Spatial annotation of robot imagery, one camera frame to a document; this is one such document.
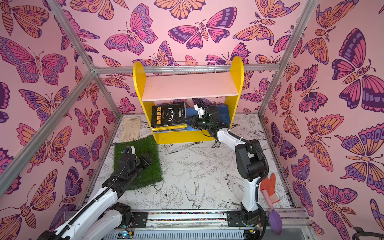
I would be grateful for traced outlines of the black book gold title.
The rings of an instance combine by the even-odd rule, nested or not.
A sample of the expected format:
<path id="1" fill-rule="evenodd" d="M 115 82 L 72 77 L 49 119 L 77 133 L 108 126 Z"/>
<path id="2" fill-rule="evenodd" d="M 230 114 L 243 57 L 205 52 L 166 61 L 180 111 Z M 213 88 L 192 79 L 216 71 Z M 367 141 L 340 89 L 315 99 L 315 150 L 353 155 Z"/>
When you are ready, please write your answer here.
<path id="1" fill-rule="evenodd" d="M 151 127 L 153 129 L 186 125 L 186 105 L 184 102 L 152 107 Z"/>

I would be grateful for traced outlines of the yellow black book bottom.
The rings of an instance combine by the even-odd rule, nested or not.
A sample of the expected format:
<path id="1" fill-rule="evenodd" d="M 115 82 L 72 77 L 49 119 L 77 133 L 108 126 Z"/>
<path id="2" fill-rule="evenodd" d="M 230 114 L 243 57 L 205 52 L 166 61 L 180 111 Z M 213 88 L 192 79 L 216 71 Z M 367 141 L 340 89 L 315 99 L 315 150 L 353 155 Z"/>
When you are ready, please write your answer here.
<path id="1" fill-rule="evenodd" d="M 152 128 L 154 132 L 169 132 L 169 131 L 186 131 L 187 130 L 187 124 L 181 124 L 181 125 L 173 125 L 173 126 L 159 126 Z"/>

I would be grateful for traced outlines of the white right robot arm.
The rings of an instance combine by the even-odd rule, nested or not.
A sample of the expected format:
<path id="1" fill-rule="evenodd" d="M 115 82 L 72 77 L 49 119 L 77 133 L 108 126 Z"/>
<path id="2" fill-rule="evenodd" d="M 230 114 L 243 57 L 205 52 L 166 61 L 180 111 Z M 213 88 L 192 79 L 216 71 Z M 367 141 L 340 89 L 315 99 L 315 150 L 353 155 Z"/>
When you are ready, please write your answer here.
<path id="1" fill-rule="evenodd" d="M 237 170 L 244 179 L 244 196 L 241 208 L 247 214 L 260 212 L 259 186 L 269 175 L 269 164 L 260 142 L 247 140 L 232 132 L 229 124 L 220 121 L 216 106 L 209 106 L 194 98 L 196 115 L 186 119 L 196 130 L 207 131 L 209 136 L 230 147 L 236 157 Z"/>

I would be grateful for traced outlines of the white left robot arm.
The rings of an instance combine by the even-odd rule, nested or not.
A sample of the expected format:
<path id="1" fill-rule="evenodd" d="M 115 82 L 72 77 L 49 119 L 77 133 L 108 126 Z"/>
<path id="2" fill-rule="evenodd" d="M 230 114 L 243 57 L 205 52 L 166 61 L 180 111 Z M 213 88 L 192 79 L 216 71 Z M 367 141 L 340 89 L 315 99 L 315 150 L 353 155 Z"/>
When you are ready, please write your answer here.
<path id="1" fill-rule="evenodd" d="M 132 188 L 133 181 L 153 163 L 149 155 L 137 157 L 130 148 L 123 151 L 118 170 L 85 206 L 53 231 L 44 231 L 39 240 L 100 240 L 117 227 L 132 227 L 132 208 L 118 200 Z"/>

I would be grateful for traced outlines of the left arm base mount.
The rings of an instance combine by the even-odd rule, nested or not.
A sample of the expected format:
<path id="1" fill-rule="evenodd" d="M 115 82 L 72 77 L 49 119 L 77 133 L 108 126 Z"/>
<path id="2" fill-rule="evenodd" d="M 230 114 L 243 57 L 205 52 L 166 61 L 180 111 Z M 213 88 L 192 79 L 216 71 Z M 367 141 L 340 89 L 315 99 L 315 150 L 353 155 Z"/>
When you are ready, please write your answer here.
<path id="1" fill-rule="evenodd" d="M 116 203 L 110 209 L 116 210 L 120 214 L 121 220 L 118 227 L 121 229 L 145 228 L 147 225 L 148 212 L 133 212 L 130 206 L 123 203 Z"/>

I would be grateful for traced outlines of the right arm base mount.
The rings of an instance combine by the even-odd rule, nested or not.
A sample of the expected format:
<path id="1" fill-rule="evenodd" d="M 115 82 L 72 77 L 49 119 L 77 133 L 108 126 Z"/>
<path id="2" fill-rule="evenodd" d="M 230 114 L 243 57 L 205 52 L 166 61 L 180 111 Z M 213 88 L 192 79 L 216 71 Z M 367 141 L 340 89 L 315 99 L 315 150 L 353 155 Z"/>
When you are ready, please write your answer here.
<path id="1" fill-rule="evenodd" d="M 229 227 L 263 227 L 269 226 L 266 213 L 261 208 L 255 211 L 240 209 L 227 211 L 227 223 Z"/>

